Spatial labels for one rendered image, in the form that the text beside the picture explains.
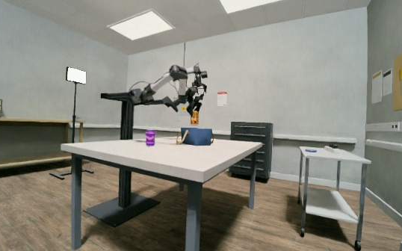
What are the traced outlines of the yellow drink can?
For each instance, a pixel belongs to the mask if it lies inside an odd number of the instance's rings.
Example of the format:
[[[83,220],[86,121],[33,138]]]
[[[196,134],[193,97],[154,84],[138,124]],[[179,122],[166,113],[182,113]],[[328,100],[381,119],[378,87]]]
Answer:
[[[193,111],[193,116],[191,116],[191,125],[197,126],[199,124],[199,113]]]

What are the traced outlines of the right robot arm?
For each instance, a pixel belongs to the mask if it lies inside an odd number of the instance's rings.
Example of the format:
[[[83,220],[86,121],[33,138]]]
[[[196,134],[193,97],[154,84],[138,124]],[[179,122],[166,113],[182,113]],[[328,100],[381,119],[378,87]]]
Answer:
[[[186,81],[188,79],[188,75],[180,72],[187,72],[187,70],[181,66],[178,65],[172,65],[171,68],[167,72],[172,71],[171,73],[164,74],[160,79],[158,79],[155,83],[148,84],[142,91],[140,95],[137,96],[131,96],[131,100],[133,103],[138,104],[141,102],[147,102],[153,100],[153,95],[156,94],[156,91],[160,89],[162,86],[164,86],[167,82],[173,80],[173,79],[179,79],[179,89],[178,89],[178,96],[179,100],[188,100],[189,98],[193,98],[197,90],[195,90],[195,87],[189,87],[188,90],[185,92],[186,88]],[[195,91],[192,91],[195,90]],[[204,94],[201,94],[200,96],[195,96],[194,101],[199,101],[202,100],[204,97]]]

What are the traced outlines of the purple drink can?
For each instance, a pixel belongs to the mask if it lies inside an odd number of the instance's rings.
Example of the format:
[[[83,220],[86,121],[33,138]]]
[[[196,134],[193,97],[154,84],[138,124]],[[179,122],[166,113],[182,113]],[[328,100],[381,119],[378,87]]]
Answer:
[[[146,131],[146,146],[154,146],[155,145],[155,130],[147,130]]]

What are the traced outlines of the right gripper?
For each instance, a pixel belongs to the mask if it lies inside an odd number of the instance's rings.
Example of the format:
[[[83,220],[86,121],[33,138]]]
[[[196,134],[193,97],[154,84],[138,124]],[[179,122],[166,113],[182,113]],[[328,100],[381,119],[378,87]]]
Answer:
[[[202,103],[201,102],[199,102],[199,101],[194,101],[194,98],[189,98],[188,99],[188,103],[189,103],[189,106],[187,106],[187,108],[186,108],[186,110],[187,110],[187,112],[191,115],[191,116],[193,116],[193,109],[194,109],[194,111],[197,111],[198,113],[199,113],[199,111],[200,111],[200,107],[202,106]]]

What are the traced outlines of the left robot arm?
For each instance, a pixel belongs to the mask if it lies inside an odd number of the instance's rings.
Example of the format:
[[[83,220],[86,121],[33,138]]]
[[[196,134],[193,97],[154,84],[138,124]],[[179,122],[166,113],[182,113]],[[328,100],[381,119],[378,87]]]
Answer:
[[[197,69],[198,69],[198,71],[197,71]],[[191,67],[191,68],[187,68],[186,70],[187,70],[187,74],[196,74],[196,73],[198,73],[198,74],[196,75],[196,78],[208,78],[208,76],[207,76],[207,71],[200,71],[200,68],[198,68],[198,66],[194,66],[194,67]],[[199,72],[199,71],[200,71],[200,72]],[[179,89],[179,79],[173,79],[173,82],[174,82],[174,84],[175,84],[175,86],[176,86],[176,90],[177,90],[177,92],[178,92],[178,89]],[[199,82],[198,82],[197,80],[195,80],[194,82],[192,82],[192,87],[195,87],[197,84],[199,84]],[[180,103],[184,105],[184,104],[186,104],[186,102],[187,102],[187,100],[183,101],[183,100],[179,100],[179,99],[177,99],[177,100],[175,100],[175,101],[173,101],[173,102],[169,99],[169,101],[170,101],[170,104],[171,104],[177,111],[179,111],[178,108],[177,108],[177,106],[180,105]]]

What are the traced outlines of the blue fabric bag with tan handles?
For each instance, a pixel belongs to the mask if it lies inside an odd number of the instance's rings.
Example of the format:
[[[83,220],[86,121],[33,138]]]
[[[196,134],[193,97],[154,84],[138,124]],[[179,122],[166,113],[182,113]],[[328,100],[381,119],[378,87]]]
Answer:
[[[182,133],[182,141],[177,140],[180,132]],[[180,132],[176,138],[177,145],[187,143],[195,146],[206,146],[214,142],[212,128],[181,128]],[[211,136],[213,140],[211,140]]]

